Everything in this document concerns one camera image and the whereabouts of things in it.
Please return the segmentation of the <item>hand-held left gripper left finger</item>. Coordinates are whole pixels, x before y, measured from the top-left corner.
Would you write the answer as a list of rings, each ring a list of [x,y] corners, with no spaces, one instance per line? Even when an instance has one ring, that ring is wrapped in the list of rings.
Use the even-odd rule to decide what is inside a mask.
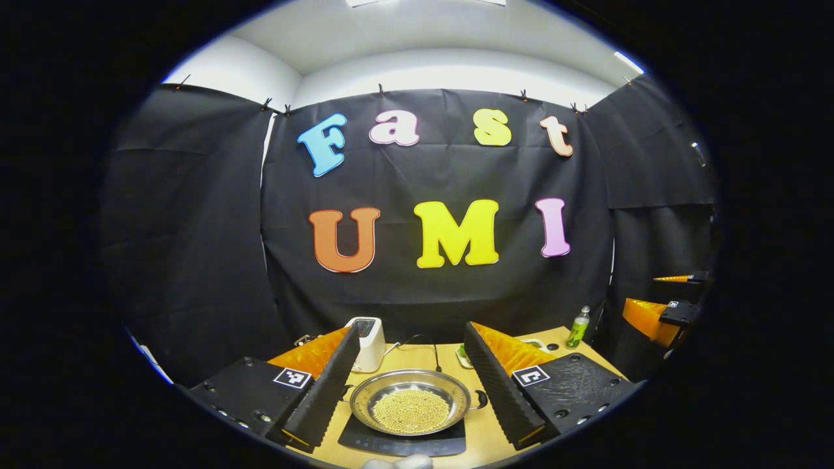
[[[336,347],[315,375],[297,365],[274,365],[244,357],[186,389],[198,406],[245,433],[313,452],[324,440],[360,351],[360,332],[337,332]]]

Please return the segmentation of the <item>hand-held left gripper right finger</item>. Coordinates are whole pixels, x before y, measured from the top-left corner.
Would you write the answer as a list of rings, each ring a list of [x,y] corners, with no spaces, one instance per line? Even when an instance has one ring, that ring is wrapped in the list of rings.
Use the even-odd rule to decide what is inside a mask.
[[[585,354],[557,358],[474,322],[465,326],[464,348],[518,450],[576,433],[640,388]]]

